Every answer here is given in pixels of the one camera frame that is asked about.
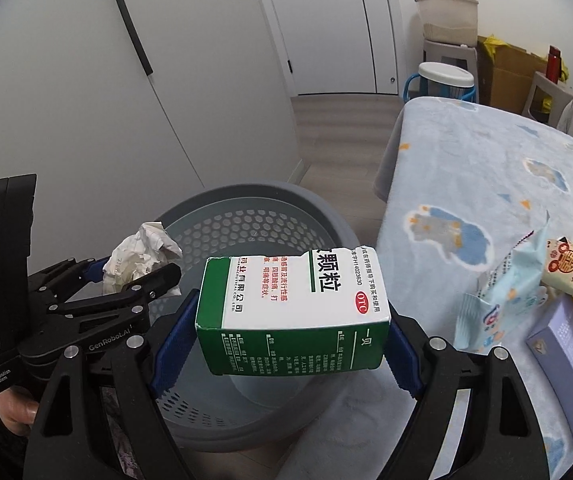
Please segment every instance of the green and white box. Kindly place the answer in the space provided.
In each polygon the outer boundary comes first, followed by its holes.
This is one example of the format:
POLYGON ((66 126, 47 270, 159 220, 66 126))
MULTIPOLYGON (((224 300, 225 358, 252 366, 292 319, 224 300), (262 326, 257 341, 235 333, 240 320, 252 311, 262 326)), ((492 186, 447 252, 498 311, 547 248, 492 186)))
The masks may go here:
POLYGON ((209 258, 196 330, 213 374, 377 368, 391 314, 371 247, 209 258))

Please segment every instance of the door frame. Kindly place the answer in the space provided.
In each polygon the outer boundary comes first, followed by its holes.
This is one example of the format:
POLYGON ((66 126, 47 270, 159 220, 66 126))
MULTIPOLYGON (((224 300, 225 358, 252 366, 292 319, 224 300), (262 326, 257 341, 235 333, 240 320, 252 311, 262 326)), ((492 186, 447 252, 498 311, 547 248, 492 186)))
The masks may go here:
MULTIPOLYGON (((391 16, 391 30, 393 31, 393 47, 395 49, 395 69, 398 78, 398 95, 401 94, 400 89, 404 87, 404 81, 407 79, 407 64, 406 64, 406 41, 404 37, 403 15, 401 10, 400 0, 387 0, 389 5, 389 15, 391 16)), ((271 31, 273 42, 276 46, 280 68, 284 75, 284 82, 290 97, 297 96, 295 90, 295 80, 293 74, 289 69, 289 55, 287 54, 287 46, 284 44, 284 37, 280 30, 278 15, 273 5, 272 0, 260 0, 268 28, 271 31)))

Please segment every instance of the black cabinet handle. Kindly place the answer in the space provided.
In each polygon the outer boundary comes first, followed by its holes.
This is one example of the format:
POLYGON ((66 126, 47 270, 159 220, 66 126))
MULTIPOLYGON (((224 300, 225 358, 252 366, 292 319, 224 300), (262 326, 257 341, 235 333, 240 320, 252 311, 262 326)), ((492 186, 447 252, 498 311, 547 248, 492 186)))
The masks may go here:
POLYGON ((131 15, 128 13, 126 3, 124 0, 116 0, 116 3, 118 4, 120 14, 122 14, 122 20, 124 20, 126 31, 131 38, 133 47, 135 48, 135 53, 137 54, 137 57, 140 58, 140 63, 142 63, 144 72, 147 74, 147 76, 150 76, 153 73, 153 68, 151 67, 151 63, 149 63, 149 58, 146 56, 146 52, 144 51, 140 37, 137 35, 137 30, 135 30, 135 25, 133 24, 131 15))

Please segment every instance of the crumpled white paper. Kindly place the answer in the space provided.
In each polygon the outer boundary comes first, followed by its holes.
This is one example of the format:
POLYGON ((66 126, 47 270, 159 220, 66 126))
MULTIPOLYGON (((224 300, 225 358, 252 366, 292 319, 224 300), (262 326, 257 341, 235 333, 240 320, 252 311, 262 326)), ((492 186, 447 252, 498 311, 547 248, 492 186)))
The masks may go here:
MULTIPOLYGON (((164 267, 180 265, 182 250, 169 237, 161 222, 145 222, 138 232, 115 248, 103 267, 102 294, 120 292, 122 287, 164 267)), ((169 289, 164 296, 180 296, 180 287, 169 289)))

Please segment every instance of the human hand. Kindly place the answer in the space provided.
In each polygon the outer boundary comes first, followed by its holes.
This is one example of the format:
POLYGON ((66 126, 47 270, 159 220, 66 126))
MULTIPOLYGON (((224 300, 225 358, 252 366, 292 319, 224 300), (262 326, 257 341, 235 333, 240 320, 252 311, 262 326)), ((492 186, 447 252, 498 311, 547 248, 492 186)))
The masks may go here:
POLYGON ((14 386, 0 393, 0 419, 11 433, 28 435, 37 412, 38 403, 28 390, 14 386))

